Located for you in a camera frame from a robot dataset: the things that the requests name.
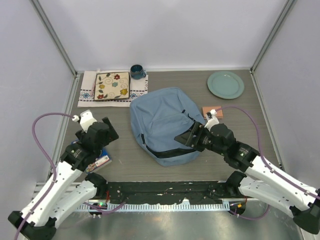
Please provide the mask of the blue fabric backpack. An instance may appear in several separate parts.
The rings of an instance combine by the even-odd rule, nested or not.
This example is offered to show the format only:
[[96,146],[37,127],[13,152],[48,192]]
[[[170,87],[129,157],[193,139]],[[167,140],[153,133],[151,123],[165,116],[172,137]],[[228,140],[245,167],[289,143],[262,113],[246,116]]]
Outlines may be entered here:
[[198,106],[180,88],[162,88],[139,96],[129,109],[135,140],[158,164],[183,165],[199,156],[199,151],[174,139],[194,122],[205,123]]

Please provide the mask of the blue cartoon book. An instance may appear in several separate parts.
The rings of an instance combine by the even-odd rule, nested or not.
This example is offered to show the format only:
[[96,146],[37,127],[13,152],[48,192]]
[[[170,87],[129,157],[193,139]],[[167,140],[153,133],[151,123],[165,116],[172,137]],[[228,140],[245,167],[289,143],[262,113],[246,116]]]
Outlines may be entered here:
[[72,167],[71,169],[73,170],[73,173],[72,173],[73,175],[80,176],[82,173],[85,173],[85,174],[94,173],[99,168],[102,168],[103,166],[112,162],[112,160],[109,158],[109,156],[104,148],[102,149],[100,156],[98,156],[94,162],[91,162],[91,160],[93,160],[93,157],[95,156],[95,154],[92,151],[87,150],[84,147],[82,147],[80,144],[78,144],[77,141],[72,142],[68,146],[68,149],[69,149],[72,156],[76,155],[76,157],[75,157],[76,162],[79,159],[81,164],[88,163],[86,168],[83,170],[75,169],[74,167]]

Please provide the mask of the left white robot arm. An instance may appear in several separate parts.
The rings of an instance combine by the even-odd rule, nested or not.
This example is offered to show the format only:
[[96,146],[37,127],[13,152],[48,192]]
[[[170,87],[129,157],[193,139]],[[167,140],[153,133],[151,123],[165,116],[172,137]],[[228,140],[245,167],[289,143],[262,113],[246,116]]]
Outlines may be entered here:
[[29,240],[50,240],[60,224],[81,204],[91,198],[102,199],[107,181],[97,173],[89,173],[85,180],[67,196],[67,188],[102,154],[103,148],[119,135],[108,117],[97,121],[91,112],[73,116],[81,130],[77,141],[65,148],[53,174],[36,197],[21,211],[12,211],[8,221],[16,227],[14,238],[23,235]]

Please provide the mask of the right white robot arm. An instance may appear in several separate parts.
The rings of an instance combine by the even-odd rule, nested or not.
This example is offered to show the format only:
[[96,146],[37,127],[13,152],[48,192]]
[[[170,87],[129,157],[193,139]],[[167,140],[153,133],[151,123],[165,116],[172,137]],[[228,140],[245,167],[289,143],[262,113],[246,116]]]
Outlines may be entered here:
[[236,171],[226,184],[233,198],[240,194],[258,199],[291,217],[296,225],[311,234],[320,232],[320,191],[282,171],[262,153],[242,143],[223,123],[202,125],[195,122],[175,141],[202,152],[207,149],[223,156]]

